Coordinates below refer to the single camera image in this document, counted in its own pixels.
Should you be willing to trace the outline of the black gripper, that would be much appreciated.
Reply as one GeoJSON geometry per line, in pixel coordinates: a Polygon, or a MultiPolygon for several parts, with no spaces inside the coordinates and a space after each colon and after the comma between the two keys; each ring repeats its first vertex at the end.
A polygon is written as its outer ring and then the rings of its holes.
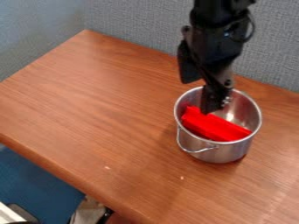
{"type": "Polygon", "coordinates": [[[207,115],[230,103],[234,88],[230,67],[250,40],[250,18],[237,17],[225,24],[195,17],[190,21],[191,25],[182,28],[183,40],[177,53],[179,74],[183,84],[206,80],[201,111],[207,115]]]}

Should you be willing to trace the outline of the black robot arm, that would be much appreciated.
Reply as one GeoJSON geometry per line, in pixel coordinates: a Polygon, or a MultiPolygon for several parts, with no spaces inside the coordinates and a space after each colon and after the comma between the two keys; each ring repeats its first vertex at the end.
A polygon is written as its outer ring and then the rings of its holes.
{"type": "Polygon", "coordinates": [[[234,88],[231,66],[257,30],[249,7],[257,0],[194,0],[177,59],[182,83],[205,81],[201,111],[226,107],[234,88]]]}

